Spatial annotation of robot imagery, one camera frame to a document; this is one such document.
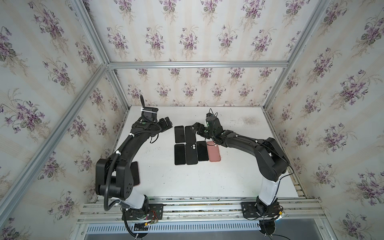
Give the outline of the black phone case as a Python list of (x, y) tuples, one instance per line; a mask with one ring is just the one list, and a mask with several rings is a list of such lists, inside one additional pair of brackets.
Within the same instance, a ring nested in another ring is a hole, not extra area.
[(196, 143), (196, 133), (193, 126), (185, 126), (185, 143), (186, 144), (195, 144)]
[(187, 165), (196, 165), (198, 163), (198, 152), (195, 144), (186, 144), (185, 153)]

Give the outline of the black phone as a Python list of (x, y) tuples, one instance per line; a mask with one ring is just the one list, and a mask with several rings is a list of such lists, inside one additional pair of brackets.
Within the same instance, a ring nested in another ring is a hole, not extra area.
[(175, 131), (175, 143), (176, 144), (185, 143), (186, 139), (185, 139), (184, 126), (175, 126), (174, 131)]

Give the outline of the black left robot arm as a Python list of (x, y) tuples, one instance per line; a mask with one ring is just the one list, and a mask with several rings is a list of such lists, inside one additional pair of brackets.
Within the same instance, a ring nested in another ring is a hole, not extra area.
[(141, 146), (150, 138), (158, 137), (173, 127), (168, 117), (157, 119), (159, 109), (148, 107), (140, 95), (141, 116), (133, 123), (123, 143), (106, 159), (96, 163), (95, 193), (104, 197), (103, 207), (109, 211), (115, 205), (122, 211), (133, 211), (142, 219), (150, 212), (148, 197), (135, 190), (131, 165)]

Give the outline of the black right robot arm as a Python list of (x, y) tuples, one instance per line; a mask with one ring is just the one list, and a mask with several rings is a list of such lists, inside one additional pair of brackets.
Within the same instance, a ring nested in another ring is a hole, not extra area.
[(256, 219), (271, 217), (277, 220), (284, 208), (280, 205), (277, 193), (281, 180), (288, 169), (293, 169), (288, 157), (274, 138), (255, 139), (225, 130), (217, 114), (210, 110), (205, 123), (195, 123), (190, 129), (197, 135), (210, 139), (215, 145), (237, 149), (256, 158), (261, 173), (262, 187), (255, 203)]

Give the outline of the white ventilated strip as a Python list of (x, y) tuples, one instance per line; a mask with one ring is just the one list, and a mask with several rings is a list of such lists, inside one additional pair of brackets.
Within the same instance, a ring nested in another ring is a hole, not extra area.
[[(259, 231), (259, 221), (205, 221), (205, 222), (159, 222), (139, 228), (138, 224), (128, 224), (133, 233), (197, 233), (197, 232), (226, 232), (226, 231)], [(86, 231), (94, 234), (127, 234), (124, 223), (91, 224)]]

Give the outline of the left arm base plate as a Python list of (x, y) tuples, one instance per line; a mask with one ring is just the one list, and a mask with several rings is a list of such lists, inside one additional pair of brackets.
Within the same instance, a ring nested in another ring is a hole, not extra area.
[(123, 212), (122, 219), (127, 221), (150, 221), (161, 220), (164, 213), (164, 204), (149, 204), (142, 209), (126, 209)]

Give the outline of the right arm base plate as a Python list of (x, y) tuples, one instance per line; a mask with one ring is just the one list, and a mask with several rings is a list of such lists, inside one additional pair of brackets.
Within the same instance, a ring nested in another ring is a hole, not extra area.
[(266, 205), (261, 201), (241, 202), (243, 217), (247, 219), (277, 218), (283, 212), (283, 207), (278, 201)]

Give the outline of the aluminium rail front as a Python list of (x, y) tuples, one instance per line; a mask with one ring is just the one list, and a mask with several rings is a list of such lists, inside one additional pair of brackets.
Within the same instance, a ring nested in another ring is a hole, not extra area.
[[(255, 198), (152, 198), (149, 204), (164, 204), (161, 222), (246, 220), (241, 202), (256, 202)], [(317, 199), (278, 199), (288, 219), (324, 219), (326, 214)], [(77, 224), (101, 224), (122, 222), (119, 206), (105, 211), (103, 200), (85, 204)]]

